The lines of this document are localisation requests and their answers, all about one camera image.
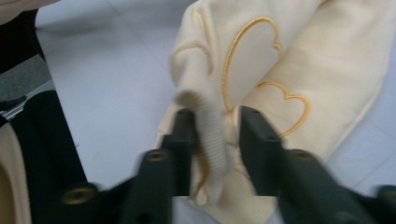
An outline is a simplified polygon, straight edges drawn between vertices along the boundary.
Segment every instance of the cloth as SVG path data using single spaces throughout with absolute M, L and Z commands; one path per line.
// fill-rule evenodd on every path
M 11 21 L 23 11 L 37 9 L 59 0 L 0 0 L 0 25 Z
M 259 109 L 283 138 L 323 160 L 372 105 L 389 63 L 396 2 L 198 1 L 185 12 L 171 57 L 175 103 L 195 111 L 202 153 L 192 199 L 221 223 L 263 223 L 239 158 L 238 109 Z
M 0 128 L 0 204 L 0 223 L 32 222 L 21 146 L 8 123 Z
M 87 179 L 55 91 L 34 96 L 11 123 L 4 122 L 0 223 L 59 223 L 49 208 L 60 201 L 62 190 Z

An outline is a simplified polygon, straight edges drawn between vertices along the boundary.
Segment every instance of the cream fabric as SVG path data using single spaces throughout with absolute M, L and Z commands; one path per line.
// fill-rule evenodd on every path
M 0 128 L 0 204 L 0 224 L 32 223 L 21 147 L 9 124 Z
M 204 156 L 194 159 L 194 202 L 220 223 L 263 223 L 274 199 L 254 196 L 239 158 L 237 107 L 265 114 L 284 147 L 327 159 L 380 90 L 395 9 L 394 0 L 191 5 L 171 58 L 176 100 L 159 133 L 169 133 L 179 107 L 195 111 Z
M 21 12 L 40 8 L 59 0 L 0 0 L 0 25 L 11 21 Z

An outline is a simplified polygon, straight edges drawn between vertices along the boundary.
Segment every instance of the embroidered heart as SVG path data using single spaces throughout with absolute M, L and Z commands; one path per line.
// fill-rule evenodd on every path
M 300 116 L 300 118 L 297 120 L 297 122 L 280 135 L 280 137 L 285 137 L 285 136 L 293 133 L 298 128 L 300 128 L 301 125 L 303 125 L 305 120 L 308 118 L 309 113 L 311 112 L 311 103 L 309 102 L 309 100 L 305 96 L 303 96 L 301 94 L 289 94 L 288 88 L 286 88 L 284 85 L 282 85 L 282 84 L 280 84 L 278 82 L 275 82 L 275 81 L 262 82 L 259 85 L 257 85 L 256 88 L 259 89 L 259 88 L 263 88 L 265 86 L 273 86 L 273 87 L 276 87 L 276 88 L 282 90 L 283 99 L 286 100 L 286 101 L 288 101 L 288 100 L 299 100 L 299 101 L 303 102 L 303 104 L 304 104 L 304 112 Z
M 230 97 L 230 93 L 229 93 L 229 72 L 230 72 L 230 67 L 231 67 L 231 61 L 233 59 L 235 50 L 238 46 L 238 44 L 240 43 L 241 39 L 243 36 L 245 36 L 245 34 L 255 25 L 260 24 L 260 23 L 269 23 L 272 28 L 274 29 L 275 32 L 275 38 L 273 41 L 273 48 L 277 50 L 278 52 L 278 58 L 280 58 L 283 54 L 283 48 L 282 46 L 278 43 L 278 37 L 279 37 L 279 31 L 277 28 L 276 23 L 274 22 L 274 20 L 270 17 L 258 17 L 250 22 L 248 22 L 237 34 L 237 36 L 235 37 L 231 48 L 227 54 L 227 58 L 225 60 L 224 63 L 224 67 L 223 67 L 223 74 L 222 74 L 222 78 L 221 78 L 221 88 L 222 88 L 222 96 L 223 96 L 223 101 L 224 104 L 227 108 L 228 111 L 233 110 L 233 105 L 231 103 L 231 97 Z

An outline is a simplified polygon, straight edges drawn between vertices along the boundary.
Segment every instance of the black object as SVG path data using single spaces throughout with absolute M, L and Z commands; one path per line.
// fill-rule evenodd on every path
M 0 128 L 3 127 L 3 125 L 7 124 L 8 120 L 6 120 L 2 115 L 0 115 Z
M 344 189 L 312 154 L 283 149 L 271 125 L 252 108 L 241 108 L 240 130 L 241 157 L 254 189 L 277 197 L 285 223 L 395 222 L 396 187 L 380 189 L 376 199 Z
M 33 223 L 55 223 L 47 208 L 64 188 L 87 182 L 55 91 L 27 101 L 11 125 L 21 145 Z
M 24 11 L 12 21 L 0 25 L 0 74 L 37 53 L 44 59 L 35 34 L 37 11 Z
M 172 197 L 190 195 L 191 155 L 196 147 L 194 115 L 180 110 L 162 149 L 143 157 L 120 224 L 172 223 Z
M 1 101 L 0 102 L 0 111 L 6 111 L 12 109 L 14 106 L 24 102 L 26 100 L 26 96 L 22 96 L 20 98 L 9 100 L 9 101 Z
M 313 155 L 284 149 L 259 111 L 241 110 L 242 161 L 257 194 L 277 197 L 286 224 L 394 223 L 395 186 L 380 188 L 375 198 L 340 187 Z M 178 111 L 172 133 L 142 157 L 137 176 L 101 191 L 86 181 L 56 93 L 40 93 L 11 121 L 33 223 L 172 223 L 172 197 L 190 193 L 199 146 L 194 123 L 192 112 Z

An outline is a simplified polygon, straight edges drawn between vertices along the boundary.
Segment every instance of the screw hole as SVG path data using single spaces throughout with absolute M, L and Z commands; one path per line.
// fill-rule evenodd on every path
M 81 204 L 87 203 L 95 197 L 96 192 L 90 188 L 71 189 L 62 197 L 64 204 Z
M 168 155 L 161 151 L 153 151 L 148 154 L 148 161 L 164 161 L 166 160 Z
M 295 157 L 302 161 L 311 161 L 312 156 L 302 150 L 293 150 L 292 153 Z

